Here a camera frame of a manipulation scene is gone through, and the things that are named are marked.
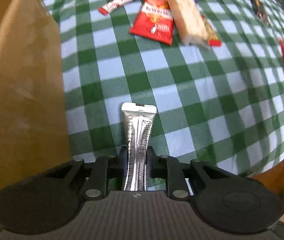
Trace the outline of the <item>silver snack packet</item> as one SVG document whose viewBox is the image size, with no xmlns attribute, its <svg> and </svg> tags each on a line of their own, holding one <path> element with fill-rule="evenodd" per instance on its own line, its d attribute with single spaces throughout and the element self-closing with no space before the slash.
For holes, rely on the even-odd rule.
<svg viewBox="0 0 284 240">
<path fill-rule="evenodd" d="M 127 141 L 125 191 L 146 191 L 147 147 L 157 113 L 156 106 L 125 102 L 121 106 Z"/>
</svg>

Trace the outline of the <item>yellow red snack bar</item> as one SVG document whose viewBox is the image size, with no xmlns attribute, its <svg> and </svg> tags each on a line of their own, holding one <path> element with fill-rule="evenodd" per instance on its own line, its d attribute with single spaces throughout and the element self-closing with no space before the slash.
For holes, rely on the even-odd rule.
<svg viewBox="0 0 284 240">
<path fill-rule="evenodd" d="M 201 15 L 201 17 L 208 33 L 208 45 L 211 47 L 221 47 L 222 41 L 219 39 L 217 33 L 215 32 L 209 21 L 204 15 Z"/>
</svg>

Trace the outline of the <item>beige rice cracker packet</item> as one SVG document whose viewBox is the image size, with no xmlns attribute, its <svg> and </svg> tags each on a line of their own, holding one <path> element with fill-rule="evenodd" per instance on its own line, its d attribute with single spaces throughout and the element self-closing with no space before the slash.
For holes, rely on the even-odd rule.
<svg viewBox="0 0 284 240">
<path fill-rule="evenodd" d="M 194 0 L 167 0 L 179 37 L 184 45 L 208 47 L 208 32 Z"/>
</svg>

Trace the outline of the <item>red chips packet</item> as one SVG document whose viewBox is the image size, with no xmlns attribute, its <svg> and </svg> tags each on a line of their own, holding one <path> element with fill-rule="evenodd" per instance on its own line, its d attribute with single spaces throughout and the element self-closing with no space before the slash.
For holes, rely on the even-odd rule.
<svg viewBox="0 0 284 240">
<path fill-rule="evenodd" d="M 130 34 L 172 44 L 173 17 L 167 0 L 144 0 Z"/>
</svg>

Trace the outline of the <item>red white coffee stick sachet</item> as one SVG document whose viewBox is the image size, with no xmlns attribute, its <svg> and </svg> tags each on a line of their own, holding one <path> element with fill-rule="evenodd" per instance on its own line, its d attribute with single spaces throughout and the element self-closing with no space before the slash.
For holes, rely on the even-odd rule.
<svg viewBox="0 0 284 240">
<path fill-rule="evenodd" d="M 133 1 L 134 0 L 113 0 L 99 7 L 98 12 L 100 12 L 103 15 L 108 15 L 111 12 L 113 12 L 115 9 L 122 7 L 123 5 L 131 3 Z"/>
</svg>

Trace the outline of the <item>green checkered cloth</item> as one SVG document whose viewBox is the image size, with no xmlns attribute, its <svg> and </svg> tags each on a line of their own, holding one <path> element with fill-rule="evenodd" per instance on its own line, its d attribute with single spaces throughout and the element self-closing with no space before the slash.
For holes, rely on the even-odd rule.
<svg viewBox="0 0 284 240">
<path fill-rule="evenodd" d="M 73 155 L 94 161 L 125 142 L 121 104 L 155 105 L 150 144 L 159 155 L 198 158 L 235 174 L 284 159 L 284 7 L 250 0 L 198 0 L 222 40 L 207 49 L 129 33 L 142 5 L 108 16 L 110 0 L 43 0 L 60 26 L 66 116 Z"/>
</svg>

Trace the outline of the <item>dark brown snack packet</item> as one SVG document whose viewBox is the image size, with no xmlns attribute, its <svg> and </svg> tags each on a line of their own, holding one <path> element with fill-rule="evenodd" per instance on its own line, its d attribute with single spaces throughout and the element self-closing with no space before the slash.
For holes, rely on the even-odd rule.
<svg viewBox="0 0 284 240">
<path fill-rule="evenodd" d="M 252 3 L 252 8 L 254 13 L 258 18 L 260 18 L 266 25 L 269 25 L 269 18 L 266 13 L 263 2 L 260 0 L 250 0 Z"/>
</svg>

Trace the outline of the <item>brown cardboard box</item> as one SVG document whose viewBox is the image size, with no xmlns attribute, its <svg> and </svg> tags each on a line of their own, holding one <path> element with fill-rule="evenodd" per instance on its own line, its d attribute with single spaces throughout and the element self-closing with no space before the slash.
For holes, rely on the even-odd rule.
<svg viewBox="0 0 284 240">
<path fill-rule="evenodd" d="M 59 27 L 42 0 L 0 0 L 0 189 L 70 158 Z"/>
</svg>

